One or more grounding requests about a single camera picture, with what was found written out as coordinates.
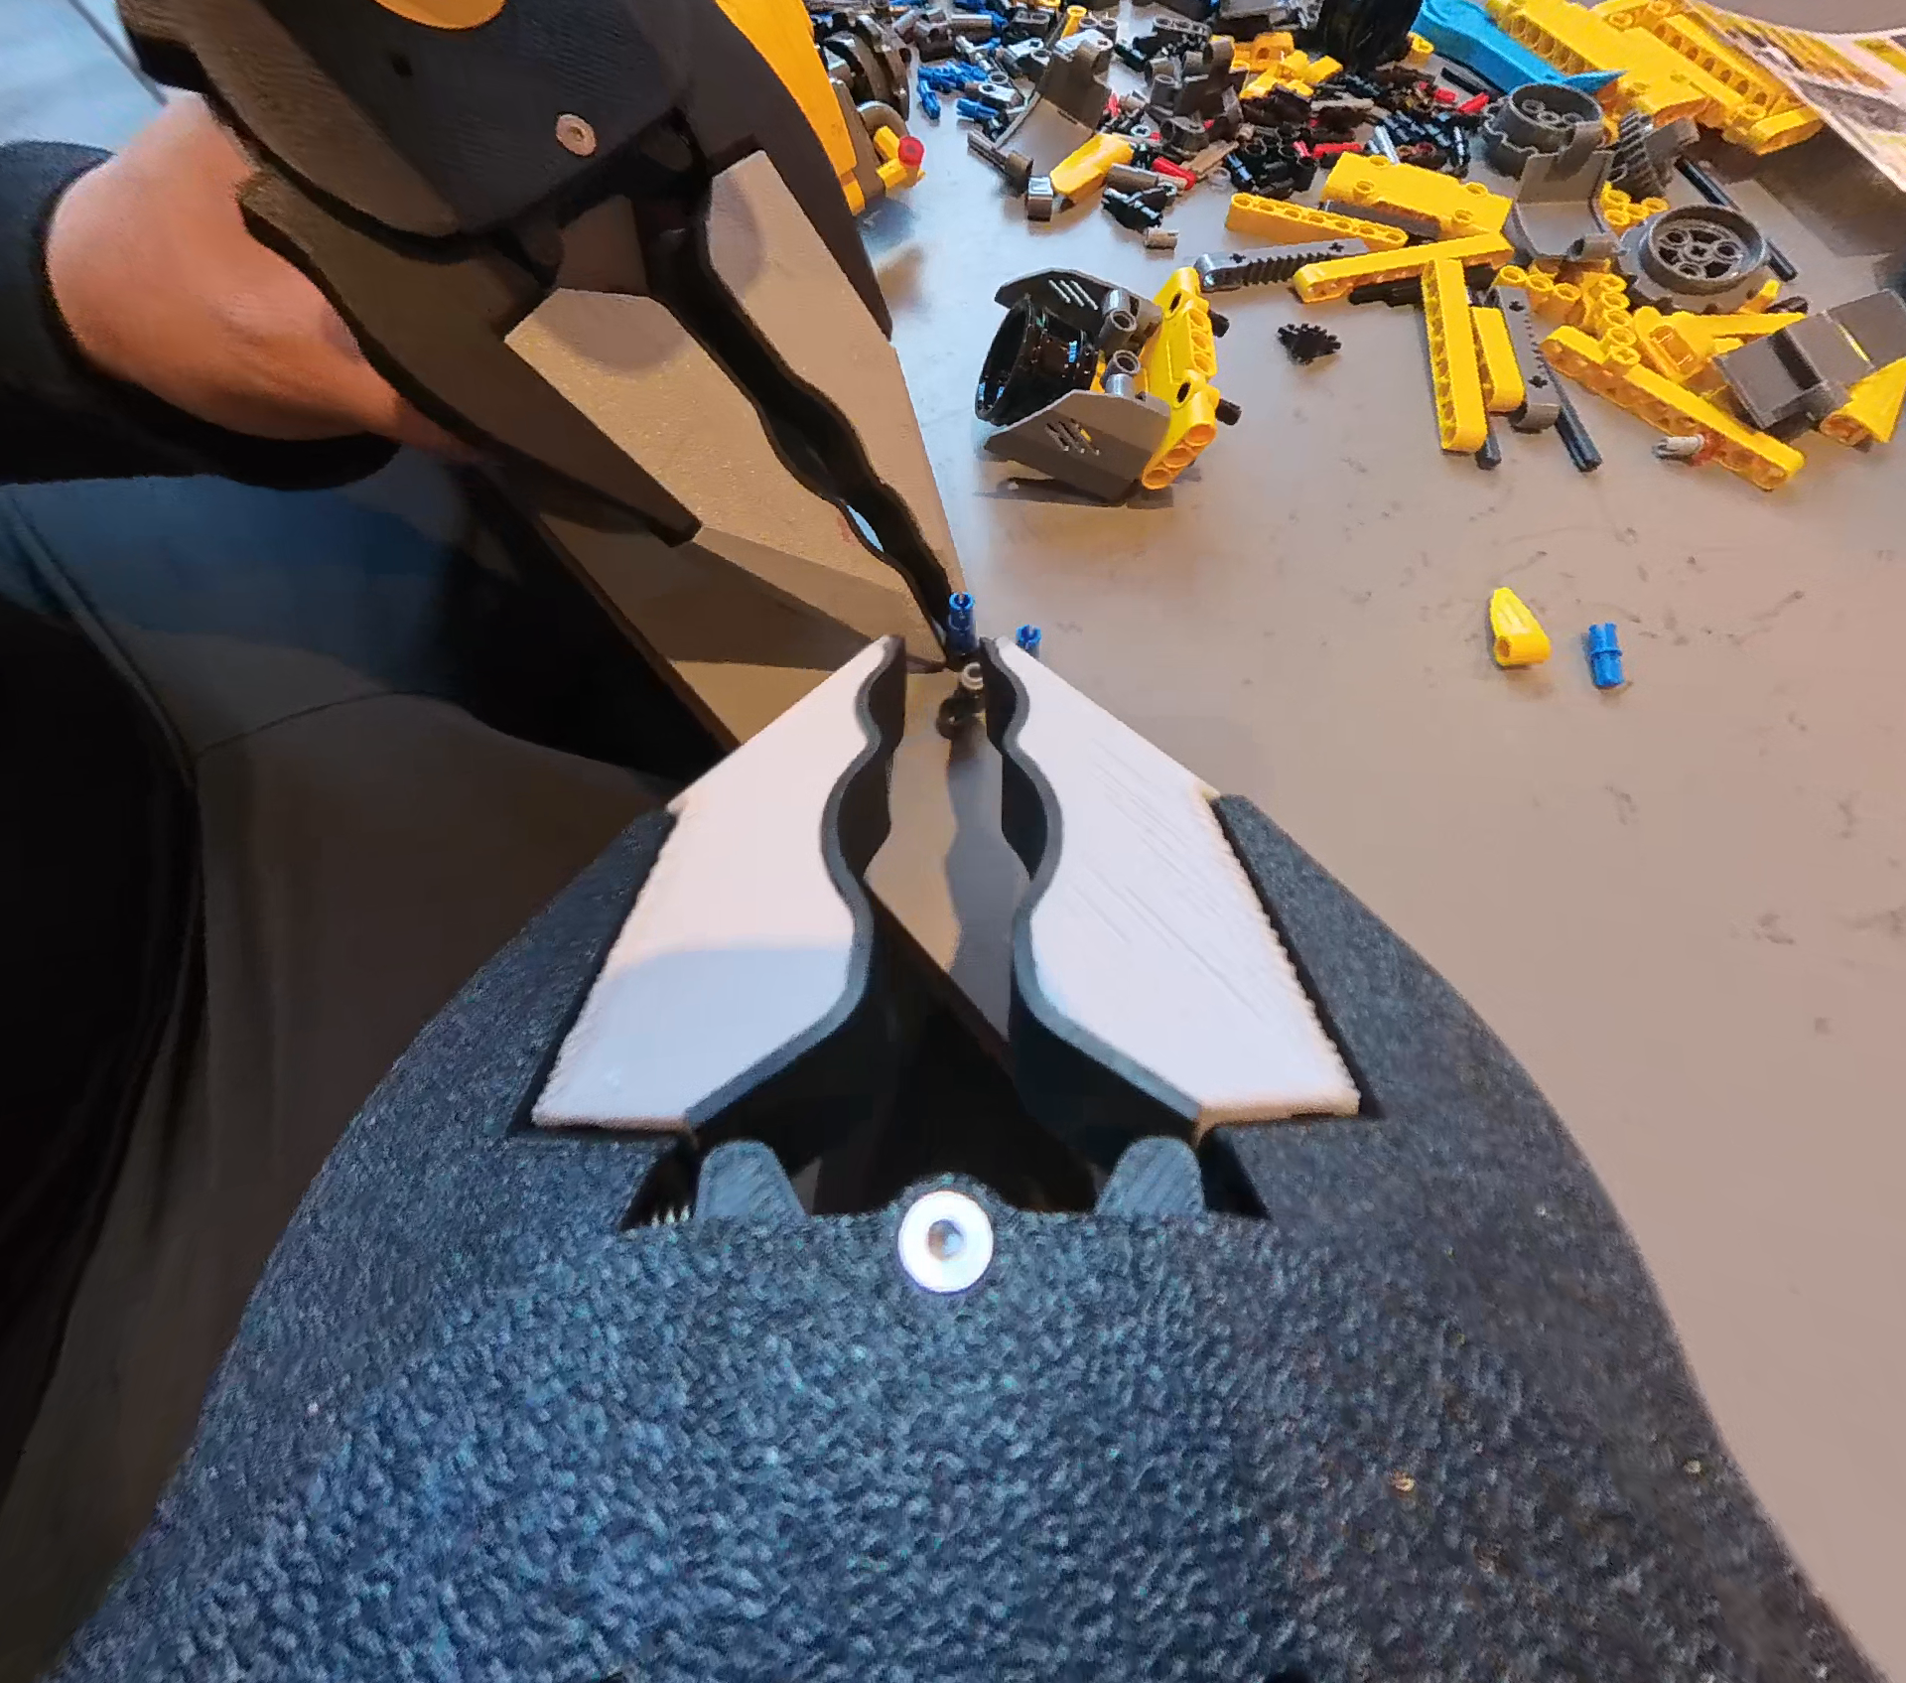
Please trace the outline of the pile of yellow beams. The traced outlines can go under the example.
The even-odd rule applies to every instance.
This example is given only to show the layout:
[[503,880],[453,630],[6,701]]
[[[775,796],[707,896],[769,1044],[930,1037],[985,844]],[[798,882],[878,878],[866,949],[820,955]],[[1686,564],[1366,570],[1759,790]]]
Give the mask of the pile of yellow beams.
[[[1267,249],[1348,241],[1352,259],[1305,266],[1287,286],[1311,308],[1418,310],[1440,445],[1456,457],[1497,463],[1499,427],[1553,431],[1577,469],[1595,471],[1603,457],[1573,390],[1656,431],[1658,457],[1761,491],[1799,477],[1813,435],[1859,453],[1885,447],[1902,419],[1902,276],[1811,304],[1799,261],[1714,165],[1728,153],[1763,163],[1819,137],[1847,143],[1730,48],[1698,3],[1724,8],[1476,3],[1559,70],[1622,76],[1597,96],[1607,173],[1563,175],[1549,157],[1521,177],[1493,171],[1479,130],[1505,94],[1436,54],[1448,84],[1489,96],[1466,179],[1356,151],[1295,201],[1235,193],[1227,229]],[[1767,243],[1769,280],[1744,314],[1660,314],[1630,298],[1620,237],[1692,205],[1734,209]]]

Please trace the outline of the dark gear rack piece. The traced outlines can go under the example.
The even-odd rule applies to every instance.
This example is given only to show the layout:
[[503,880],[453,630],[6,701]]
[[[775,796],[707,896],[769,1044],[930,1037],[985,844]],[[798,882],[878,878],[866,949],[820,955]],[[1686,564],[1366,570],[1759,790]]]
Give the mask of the dark gear rack piece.
[[1251,253],[1200,257],[1192,270],[1207,296],[1261,286],[1287,286],[1305,266],[1352,259],[1348,241],[1277,245]]

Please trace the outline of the yellow sticker sheet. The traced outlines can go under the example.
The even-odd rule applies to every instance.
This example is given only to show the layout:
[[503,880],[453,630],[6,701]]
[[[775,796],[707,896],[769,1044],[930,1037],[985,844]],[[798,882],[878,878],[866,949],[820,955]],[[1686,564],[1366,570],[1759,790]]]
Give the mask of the yellow sticker sheet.
[[1904,28],[1817,32],[1698,3],[1704,22],[1904,189]]

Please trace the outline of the person's legs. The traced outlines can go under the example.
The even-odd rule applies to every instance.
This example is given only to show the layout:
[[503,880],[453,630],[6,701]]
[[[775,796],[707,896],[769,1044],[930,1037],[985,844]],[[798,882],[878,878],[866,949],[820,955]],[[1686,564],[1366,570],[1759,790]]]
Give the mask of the person's legs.
[[300,1195],[417,1031],[701,765],[540,550],[366,489],[4,491],[4,602],[72,622],[199,812],[199,911],[4,1509],[141,1521]]

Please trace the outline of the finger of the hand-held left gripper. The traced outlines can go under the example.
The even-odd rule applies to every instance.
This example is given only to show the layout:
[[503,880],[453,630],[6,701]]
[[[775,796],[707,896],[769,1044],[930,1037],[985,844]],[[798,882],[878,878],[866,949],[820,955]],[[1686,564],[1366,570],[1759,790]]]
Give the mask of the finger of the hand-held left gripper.
[[660,657],[832,671],[900,636],[941,663],[902,576],[789,473],[743,390],[656,300],[562,290],[507,342],[697,521],[671,546],[612,513],[544,515]]
[[892,338],[763,151],[713,177],[705,300],[777,457],[918,659],[945,657],[965,574]]

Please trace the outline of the person's left forearm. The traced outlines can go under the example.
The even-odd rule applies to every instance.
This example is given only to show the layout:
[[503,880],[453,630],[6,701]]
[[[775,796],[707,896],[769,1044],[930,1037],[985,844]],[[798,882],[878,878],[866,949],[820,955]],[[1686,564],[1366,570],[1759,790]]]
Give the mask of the person's left forearm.
[[393,441],[225,431],[84,360],[54,302],[46,235],[64,193],[104,163],[104,149],[76,143],[2,149],[2,483],[219,477],[302,493],[388,467]]

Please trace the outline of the person's left hand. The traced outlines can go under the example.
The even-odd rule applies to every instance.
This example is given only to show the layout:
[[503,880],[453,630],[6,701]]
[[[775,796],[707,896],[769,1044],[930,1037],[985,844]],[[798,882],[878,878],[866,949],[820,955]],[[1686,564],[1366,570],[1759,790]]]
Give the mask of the person's left hand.
[[231,433],[467,459],[374,370],[322,290],[253,239],[253,171],[215,112],[181,96],[62,195],[46,268],[84,358]]

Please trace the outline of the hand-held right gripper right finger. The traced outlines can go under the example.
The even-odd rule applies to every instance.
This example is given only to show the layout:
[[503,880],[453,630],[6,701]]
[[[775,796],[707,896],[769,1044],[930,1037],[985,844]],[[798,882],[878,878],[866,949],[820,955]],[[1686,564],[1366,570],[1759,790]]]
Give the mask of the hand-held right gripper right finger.
[[1362,1096],[1219,796],[1009,640],[983,644],[1013,915],[1013,1082],[1059,1136],[1348,1118]]

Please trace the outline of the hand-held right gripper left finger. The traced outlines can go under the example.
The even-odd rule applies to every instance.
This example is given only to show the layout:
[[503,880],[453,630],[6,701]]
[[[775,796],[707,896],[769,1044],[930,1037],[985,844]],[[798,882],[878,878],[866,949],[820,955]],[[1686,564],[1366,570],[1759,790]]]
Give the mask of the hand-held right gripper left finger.
[[838,1140],[870,1112],[892,1050],[866,872],[906,693],[880,640],[671,802],[538,1128]]

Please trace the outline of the blue brick separator tool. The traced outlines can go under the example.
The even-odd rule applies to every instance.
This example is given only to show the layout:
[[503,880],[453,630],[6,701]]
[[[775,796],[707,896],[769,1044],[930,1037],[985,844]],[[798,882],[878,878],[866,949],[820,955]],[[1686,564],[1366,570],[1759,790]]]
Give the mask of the blue brick separator tool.
[[1472,0],[1422,0],[1412,32],[1450,64],[1479,76],[1499,94],[1511,94],[1527,84],[1551,84],[1589,96],[1601,96],[1620,82],[1614,72],[1569,74],[1545,62],[1501,30],[1483,6]]

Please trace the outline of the grey wheel hub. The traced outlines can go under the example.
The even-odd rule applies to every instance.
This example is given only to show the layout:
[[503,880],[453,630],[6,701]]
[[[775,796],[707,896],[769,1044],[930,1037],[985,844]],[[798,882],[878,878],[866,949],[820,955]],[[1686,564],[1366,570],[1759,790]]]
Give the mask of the grey wheel hub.
[[1630,298],[1660,314],[1744,314],[1769,280],[1751,219],[1692,205],[1636,223],[1616,245]]
[[1559,159],[1573,175],[1609,171],[1607,114],[1585,90],[1561,82],[1527,82],[1489,106],[1479,130],[1489,167],[1521,177],[1537,157]]

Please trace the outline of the black wheel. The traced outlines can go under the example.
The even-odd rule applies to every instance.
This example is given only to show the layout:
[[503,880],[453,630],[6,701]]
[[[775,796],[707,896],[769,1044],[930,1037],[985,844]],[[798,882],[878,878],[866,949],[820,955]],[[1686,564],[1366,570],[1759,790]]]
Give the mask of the black wheel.
[[1424,0],[1323,0],[1315,44],[1354,76],[1394,64],[1410,50]]

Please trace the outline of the yellow grey wheel assembly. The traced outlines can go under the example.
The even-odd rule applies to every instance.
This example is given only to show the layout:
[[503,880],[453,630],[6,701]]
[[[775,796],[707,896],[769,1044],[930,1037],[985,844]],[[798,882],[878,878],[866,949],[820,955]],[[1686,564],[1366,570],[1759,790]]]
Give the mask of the yellow grey wheel assembly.
[[1198,266],[1156,296],[1049,268],[999,288],[973,411],[983,453],[1098,505],[1168,491],[1237,421]]

